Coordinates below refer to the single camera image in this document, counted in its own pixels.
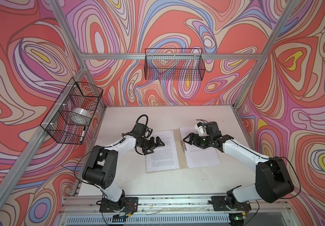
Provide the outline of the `printed paper sheet back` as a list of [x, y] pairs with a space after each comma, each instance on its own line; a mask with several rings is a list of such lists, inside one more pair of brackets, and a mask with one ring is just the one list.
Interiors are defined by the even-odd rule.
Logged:
[[221, 165], [216, 149], [200, 149], [186, 143], [185, 157], [189, 168]]

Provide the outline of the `metal folder fastener clip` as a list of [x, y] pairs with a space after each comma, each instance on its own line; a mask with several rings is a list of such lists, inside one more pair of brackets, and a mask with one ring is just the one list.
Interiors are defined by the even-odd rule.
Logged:
[[180, 143], [181, 143], [181, 146], [182, 146], [183, 153], [185, 153], [185, 151], [187, 150], [186, 143], [183, 140], [181, 140]]

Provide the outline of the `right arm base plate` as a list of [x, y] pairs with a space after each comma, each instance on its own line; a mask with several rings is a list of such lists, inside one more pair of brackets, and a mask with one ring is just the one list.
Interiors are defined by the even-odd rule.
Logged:
[[208, 203], [213, 206], [214, 211], [243, 211], [252, 210], [249, 202], [237, 202], [232, 196], [212, 196]]

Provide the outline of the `printed paper sheet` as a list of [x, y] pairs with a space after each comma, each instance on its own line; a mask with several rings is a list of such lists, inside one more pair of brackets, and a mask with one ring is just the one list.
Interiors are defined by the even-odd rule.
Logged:
[[146, 156], [146, 172], [180, 169], [173, 130], [155, 131], [153, 137], [159, 137], [165, 146], [157, 147], [154, 153]]
[[186, 143], [185, 157], [189, 168], [221, 165], [216, 149], [200, 149]]

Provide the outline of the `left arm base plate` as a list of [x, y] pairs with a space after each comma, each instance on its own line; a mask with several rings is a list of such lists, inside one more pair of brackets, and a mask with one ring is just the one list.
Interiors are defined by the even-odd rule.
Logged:
[[138, 210], [138, 197], [122, 197], [118, 202], [102, 198], [96, 205], [101, 213], [134, 213]]

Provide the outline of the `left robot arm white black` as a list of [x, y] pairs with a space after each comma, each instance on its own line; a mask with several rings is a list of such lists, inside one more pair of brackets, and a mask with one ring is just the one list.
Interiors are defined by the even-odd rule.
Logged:
[[124, 191], [114, 182], [119, 156], [138, 147], [142, 149], [142, 155], [148, 155], [154, 153], [156, 148], [164, 146], [160, 137], [124, 135], [115, 144], [107, 147], [95, 146], [85, 163], [81, 177], [87, 183], [98, 187], [107, 200], [119, 202], [124, 194]]

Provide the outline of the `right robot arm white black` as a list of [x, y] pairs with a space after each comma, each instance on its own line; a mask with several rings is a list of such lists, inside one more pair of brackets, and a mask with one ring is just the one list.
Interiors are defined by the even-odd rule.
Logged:
[[273, 203], [294, 191], [292, 179], [281, 157], [262, 155], [241, 145], [230, 135], [213, 137], [190, 133], [183, 138], [183, 142], [201, 149], [218, 149], [233, 156], [255, 173], [253, 184], [237, 186], [227, 191], [226, 205], [231, 209], [252, 200]]

